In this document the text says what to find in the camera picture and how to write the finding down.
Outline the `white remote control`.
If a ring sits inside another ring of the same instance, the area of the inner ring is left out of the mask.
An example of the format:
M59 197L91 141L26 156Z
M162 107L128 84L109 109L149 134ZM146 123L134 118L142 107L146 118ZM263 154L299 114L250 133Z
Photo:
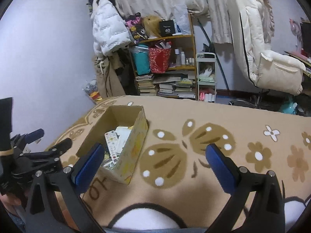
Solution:
M114 130L104 134L105 156L101 165L103 168L111 170L117 164L120 157L115 151L117 142L118 136Z

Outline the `cardboard box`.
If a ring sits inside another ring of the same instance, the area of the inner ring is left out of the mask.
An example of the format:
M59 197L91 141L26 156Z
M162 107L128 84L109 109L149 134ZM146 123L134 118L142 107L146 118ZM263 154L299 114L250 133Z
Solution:
M129 184L149 126L142 106L110 106L91 128L77 155L84 156L95 144L108 150L101 172L118 183Z

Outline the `beige patterned blanket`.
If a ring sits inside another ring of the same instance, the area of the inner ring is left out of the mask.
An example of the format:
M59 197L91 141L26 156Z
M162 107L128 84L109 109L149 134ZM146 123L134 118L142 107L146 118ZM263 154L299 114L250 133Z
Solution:
M104 133L118 127L136 132L130 149L115 169L98 171L82 195L105 230L205 231L230 198L205 158L210 143L239 167L276 174L286 231L308 211L308 117L194 100L111 97L59 135L73 142L63 165L86 154L90 132L103 143Z

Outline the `cream padded chair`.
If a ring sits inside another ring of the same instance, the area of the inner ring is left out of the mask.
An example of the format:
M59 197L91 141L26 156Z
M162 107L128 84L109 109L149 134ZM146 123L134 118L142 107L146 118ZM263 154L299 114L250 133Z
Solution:
M265 43L263 5L263 0L227 0L237 65L255 87L299 95L306 67Z

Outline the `stack of books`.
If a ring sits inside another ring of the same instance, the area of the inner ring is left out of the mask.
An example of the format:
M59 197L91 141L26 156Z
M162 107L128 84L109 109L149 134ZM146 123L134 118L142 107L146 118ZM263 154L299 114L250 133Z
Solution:
M154 75L140 75L135 77L135 82L140 96L156 96L158 86L153 83Z

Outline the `white rolling cart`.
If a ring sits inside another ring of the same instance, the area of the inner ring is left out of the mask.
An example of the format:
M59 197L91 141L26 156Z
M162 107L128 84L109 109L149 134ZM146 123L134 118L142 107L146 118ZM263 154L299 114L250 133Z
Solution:
M217 59L214 53L200 52L196 54L196 90L198 101L216 102L216 65Z

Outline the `white puffer jacket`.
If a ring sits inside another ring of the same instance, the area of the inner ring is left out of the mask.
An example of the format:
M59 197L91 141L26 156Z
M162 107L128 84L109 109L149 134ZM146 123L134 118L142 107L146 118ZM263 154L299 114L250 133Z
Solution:
M110 0L93 0L91 21L93 49L99 59L111 56L132 43L125 21Z

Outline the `wooden bookshelf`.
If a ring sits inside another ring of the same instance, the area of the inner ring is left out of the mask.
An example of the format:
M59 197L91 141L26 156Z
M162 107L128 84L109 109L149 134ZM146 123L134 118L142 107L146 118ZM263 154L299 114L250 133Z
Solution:
M190 34L149 38L130 48L138 95L198 98L195 35L188 19Z

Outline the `red gift bag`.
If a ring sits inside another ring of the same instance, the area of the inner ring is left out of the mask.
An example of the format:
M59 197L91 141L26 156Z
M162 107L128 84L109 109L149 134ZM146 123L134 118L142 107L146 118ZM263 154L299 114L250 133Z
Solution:
M167 71L171 55L171 44L171 42L160 41L148 47L151 73L163 74Z

